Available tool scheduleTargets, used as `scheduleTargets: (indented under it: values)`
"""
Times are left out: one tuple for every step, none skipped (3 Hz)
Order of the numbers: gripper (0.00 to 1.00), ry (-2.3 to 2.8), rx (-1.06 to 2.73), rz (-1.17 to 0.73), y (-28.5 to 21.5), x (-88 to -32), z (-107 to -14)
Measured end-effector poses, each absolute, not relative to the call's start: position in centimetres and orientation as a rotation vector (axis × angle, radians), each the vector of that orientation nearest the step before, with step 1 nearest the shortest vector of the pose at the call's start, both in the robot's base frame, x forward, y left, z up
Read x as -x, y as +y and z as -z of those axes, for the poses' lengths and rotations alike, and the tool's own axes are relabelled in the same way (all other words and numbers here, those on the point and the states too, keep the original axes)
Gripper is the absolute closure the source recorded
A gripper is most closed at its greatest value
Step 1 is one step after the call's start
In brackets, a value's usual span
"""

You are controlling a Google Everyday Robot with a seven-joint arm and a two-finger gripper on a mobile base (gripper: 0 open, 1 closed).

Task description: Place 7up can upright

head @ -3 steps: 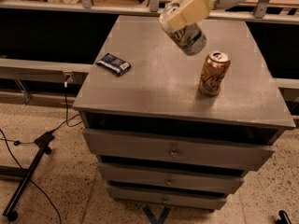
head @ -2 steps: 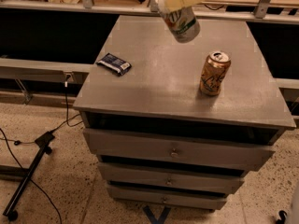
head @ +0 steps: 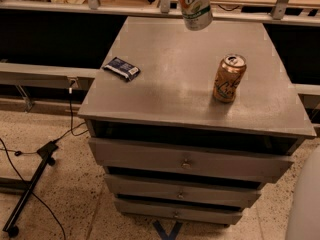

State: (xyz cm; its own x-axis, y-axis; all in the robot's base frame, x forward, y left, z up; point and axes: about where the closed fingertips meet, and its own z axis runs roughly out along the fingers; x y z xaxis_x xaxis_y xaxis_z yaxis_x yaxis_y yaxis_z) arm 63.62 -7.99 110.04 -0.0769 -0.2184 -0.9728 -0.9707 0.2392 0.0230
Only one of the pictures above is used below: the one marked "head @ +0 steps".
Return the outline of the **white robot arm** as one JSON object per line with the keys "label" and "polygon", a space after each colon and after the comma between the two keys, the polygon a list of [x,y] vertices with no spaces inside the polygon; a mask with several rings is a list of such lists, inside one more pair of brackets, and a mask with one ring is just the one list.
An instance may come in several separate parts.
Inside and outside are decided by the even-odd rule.
{"label": "white robot arm", "polygon": [[298,177],[285,240],[320,240],[320,146]]}

